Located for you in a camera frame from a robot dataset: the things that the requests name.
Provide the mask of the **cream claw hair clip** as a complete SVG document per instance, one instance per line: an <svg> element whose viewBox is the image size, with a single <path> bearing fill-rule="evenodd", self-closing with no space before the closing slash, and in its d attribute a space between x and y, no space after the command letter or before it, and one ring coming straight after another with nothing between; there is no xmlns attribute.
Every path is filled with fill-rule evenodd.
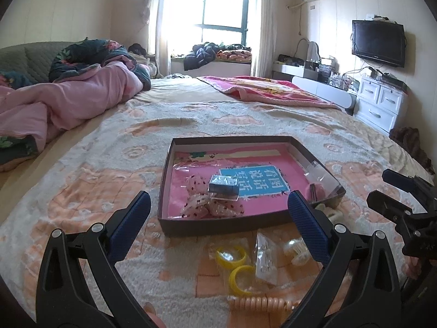
<svg viewBox="0 0 437 328"><path fill-rule="evenodd" d="M338 224L344 221L344 215L340 210L334 210L325 204L318 204L315 208L323 212L332 224Z"/></svg>

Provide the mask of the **white pearl hair accessory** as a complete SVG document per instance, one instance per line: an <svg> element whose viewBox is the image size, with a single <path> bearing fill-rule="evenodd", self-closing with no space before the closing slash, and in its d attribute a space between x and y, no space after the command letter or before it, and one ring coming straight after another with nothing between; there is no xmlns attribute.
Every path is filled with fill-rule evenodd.
<svg viewBox="0 0 437 328"><path fill-rule="evenodd" d="M310 251L307 248L302 237L294 238L283 246L284 255L291 260L294 266L304 266L311 258Z"/></svg>

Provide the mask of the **earrings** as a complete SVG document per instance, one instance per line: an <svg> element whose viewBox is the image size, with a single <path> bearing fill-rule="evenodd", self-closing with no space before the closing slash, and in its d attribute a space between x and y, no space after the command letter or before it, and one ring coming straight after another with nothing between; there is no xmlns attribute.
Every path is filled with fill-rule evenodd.
<svg viewBox="0 0 437 328"><path fill-rule="evenodd" d="M274 241L258 232L256 236L256 279L276 286L278 281L278 250Z"/></svg>

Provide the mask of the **polka dot fabric scrunchie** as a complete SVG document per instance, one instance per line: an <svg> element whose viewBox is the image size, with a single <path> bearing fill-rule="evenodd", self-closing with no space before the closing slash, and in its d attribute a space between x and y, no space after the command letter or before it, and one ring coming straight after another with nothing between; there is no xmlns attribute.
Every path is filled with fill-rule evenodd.
<svg viewBox="0 0 437 328"><path fill-rule="evenodd" d="M218 200L207 193L210 178L201 175L191 175L187 178L186 190L188 198L181 217L190 219L201 218L234 218L244 215L244 208L237 201Z"/></svg>

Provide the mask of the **yellow bangles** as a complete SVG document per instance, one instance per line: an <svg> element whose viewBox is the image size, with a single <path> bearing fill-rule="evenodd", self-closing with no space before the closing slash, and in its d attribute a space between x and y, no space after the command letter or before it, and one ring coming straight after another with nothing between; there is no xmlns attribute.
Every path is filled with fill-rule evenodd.
<svg viewBox="0 0 437 328"><path fill-rule="evenodd" d="M215 250L215 262L225 274L225 282L230 292L240 297L250 297L253 291L241 286L238 281L241 276L248 275L252 279L255 274L255 267L250 263L249 255L245 248L239 245L218 247Z"/></svg>

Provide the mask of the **blue small jewelry box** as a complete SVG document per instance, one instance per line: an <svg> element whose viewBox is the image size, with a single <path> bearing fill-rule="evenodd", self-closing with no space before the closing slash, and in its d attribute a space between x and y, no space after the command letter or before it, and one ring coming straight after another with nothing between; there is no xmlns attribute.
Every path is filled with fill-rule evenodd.
<svg viewBox="0 0 437 328"><path fill-rule="evenodd" d="M218 200L237 201L240 187L238 179L228 175L213 175L208 184L207 193Z"/></svg>

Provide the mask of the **white drawer cabinet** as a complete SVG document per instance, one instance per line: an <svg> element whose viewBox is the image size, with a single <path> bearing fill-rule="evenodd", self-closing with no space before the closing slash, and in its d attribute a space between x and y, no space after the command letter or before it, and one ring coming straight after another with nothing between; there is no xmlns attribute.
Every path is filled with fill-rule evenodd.
<svg viewBox="0 0 437 328"><path fill-rule="evenodd" d="M389 136L403 125L408 110L408 94L389 84L363 76L356 95L353 116Z"/></svg>

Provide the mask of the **white dressing desk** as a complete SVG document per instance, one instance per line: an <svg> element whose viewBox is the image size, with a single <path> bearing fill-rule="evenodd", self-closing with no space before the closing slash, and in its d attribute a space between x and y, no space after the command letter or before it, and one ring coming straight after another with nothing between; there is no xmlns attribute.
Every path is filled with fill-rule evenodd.
<svg viewBox="0 0 437 328"><path fill-rule="evenodd" d="M353 114L356 97L320 81L317 63L280 54L273 62L272 76L275 80L290 81L302 90L336 104L348 115Z"/></svg>

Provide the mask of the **cream patterned bedspread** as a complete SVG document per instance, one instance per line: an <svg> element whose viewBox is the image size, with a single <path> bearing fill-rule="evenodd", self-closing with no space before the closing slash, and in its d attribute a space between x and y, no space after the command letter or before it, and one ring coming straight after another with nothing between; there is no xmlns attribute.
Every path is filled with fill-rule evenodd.
<svg viewBox="0 0 437 328"><path fill-rule="evenodd" d="M410 204L410 195L385 184L382 172L433 177L395 142L337 109L238 101L194 78L156 80L150 91L1 175L1 277L25 313L35 314L39 267L53 230L84 231L142 190L157 203L171 141L211 136L297 139L345 188L339 208L348 227L387 233L404 271L401 238L367 207L367 194L380 190ZM117 269L138 302L153 304L169 327L279 327L279 315L230 310L208 247L205 237L168 238L151 212Z"/></svg>

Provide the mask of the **pink red blanket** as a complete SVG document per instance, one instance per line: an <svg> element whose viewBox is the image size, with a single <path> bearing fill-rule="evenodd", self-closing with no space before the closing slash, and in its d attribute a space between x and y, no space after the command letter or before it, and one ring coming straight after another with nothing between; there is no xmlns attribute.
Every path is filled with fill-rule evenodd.
<svg viewBox="0 0 437 328"><path fill-rule="evenodd" d="M319 98L290 81L278 81L255 76L238 76L223 78L217 76L200 76L198 80L209 84L222 94L246 102L260 102L279 106L316 107L339 110L340 107Z"/></svg>

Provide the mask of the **dark cardboard box tray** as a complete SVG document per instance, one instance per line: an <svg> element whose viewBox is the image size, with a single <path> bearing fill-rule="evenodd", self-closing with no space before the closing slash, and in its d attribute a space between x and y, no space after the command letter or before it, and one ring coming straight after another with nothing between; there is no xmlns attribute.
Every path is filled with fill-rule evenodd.
<svg viewBox="0 0 437 328"><path fill-rule="evenodd" d="M346 190L291 136L173 139L158 200L165 235L188 237L256 230L290 222L287 199L335 208Z"/></svg>

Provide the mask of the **pink quilt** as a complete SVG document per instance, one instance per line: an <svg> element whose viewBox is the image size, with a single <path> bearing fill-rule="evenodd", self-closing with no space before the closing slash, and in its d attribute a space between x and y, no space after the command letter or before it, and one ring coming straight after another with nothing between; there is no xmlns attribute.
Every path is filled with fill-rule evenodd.
<svg viewBox="0 0 437 328"><path fill-rule="evenodd" d="M60 82L14 90L1 87L1 136L33 137L38 152L60 132L125 102L143 90L143 83L121 61L90 68Z"/></svg>

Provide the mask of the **grey green headboard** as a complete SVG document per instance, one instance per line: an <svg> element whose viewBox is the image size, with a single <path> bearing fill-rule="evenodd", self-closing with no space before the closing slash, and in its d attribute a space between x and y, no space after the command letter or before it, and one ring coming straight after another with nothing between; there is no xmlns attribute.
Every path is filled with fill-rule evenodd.
<svg viewBox="0 0 437 328"><path fill-rule="evenodd" d="M72 42L34 42L1 48L1 70L16 71L33 84L49 81L56 55Z"/></svg>

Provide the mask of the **dark floral duvet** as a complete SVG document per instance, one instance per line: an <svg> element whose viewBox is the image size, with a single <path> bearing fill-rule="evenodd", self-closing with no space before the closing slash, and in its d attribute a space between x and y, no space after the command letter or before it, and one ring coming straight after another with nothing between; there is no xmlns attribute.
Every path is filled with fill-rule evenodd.
<svg viewBox="0 0 437 328"><path fill-rule="evenodd" d="M90 70L107 66L114 61L125 64L141 81L144 90L151 88L148 67L138 63L124 45L109 39L85 39L62 49L51 64L48 82L78 78ZM21 73L1 70L1 85L16 90L33 83Z"/></svg>

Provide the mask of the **white curtain right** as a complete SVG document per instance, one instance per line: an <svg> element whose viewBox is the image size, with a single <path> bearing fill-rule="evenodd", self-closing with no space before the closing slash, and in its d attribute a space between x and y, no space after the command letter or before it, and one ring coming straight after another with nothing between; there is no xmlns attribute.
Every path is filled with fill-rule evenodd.
<svg viewBox="0 0 437 328"><path fill-rule="evenodd" d="M268 77L276 52L278 0L250 1L251 76Z"/></svg>

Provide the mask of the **white curtain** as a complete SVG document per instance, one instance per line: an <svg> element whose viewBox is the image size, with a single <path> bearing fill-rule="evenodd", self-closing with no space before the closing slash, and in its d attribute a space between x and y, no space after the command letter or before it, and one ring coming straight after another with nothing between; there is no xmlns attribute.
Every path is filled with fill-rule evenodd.
<svg viewBox="0 0 437 328"><path fill-rule="evenodd" d="M169 11L169 0L150 0L148 47L155 55L159 77L167 76L171 71Z"/></svg>
<svg viewBox="0 0 437 328"><path fill-rule="evenodd" d="M250 1L251 76L268 77L276 52L278 0Z"/></svg>

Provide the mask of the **clothes pile on windowsill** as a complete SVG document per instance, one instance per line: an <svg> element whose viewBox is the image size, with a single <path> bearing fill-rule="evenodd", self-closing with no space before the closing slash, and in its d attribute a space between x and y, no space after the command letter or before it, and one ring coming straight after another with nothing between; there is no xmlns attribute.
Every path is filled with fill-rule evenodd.
<svg viewBox="0 0 437 328"><path fill-rule="evenodd" d="M241 44L217 45L213 42L194 45L184 56L184 70L196 70L215 61L250 64L251 48Z"/></svg>

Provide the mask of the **white curtain left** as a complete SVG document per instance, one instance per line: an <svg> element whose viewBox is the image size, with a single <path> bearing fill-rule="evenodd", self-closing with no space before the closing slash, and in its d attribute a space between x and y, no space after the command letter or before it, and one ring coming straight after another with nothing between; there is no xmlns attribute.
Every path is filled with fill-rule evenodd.
<svg viewBox="0 0 437 328"><path fill-rule="evenodd" d="M148 47L155 55L159 77L167 76L171 71L169 11L169 0L150 0Z"/></svg>

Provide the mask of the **black wall television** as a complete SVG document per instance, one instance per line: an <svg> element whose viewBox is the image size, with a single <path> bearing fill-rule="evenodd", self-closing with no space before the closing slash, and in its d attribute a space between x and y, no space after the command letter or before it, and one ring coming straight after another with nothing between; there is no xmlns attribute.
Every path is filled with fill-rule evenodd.
<svg viewBox="0 0 437 328"><path fill-rule="evenodd" d="M352 54L403 68L407 41L404 26L383 21L352 20Z"/></svg>

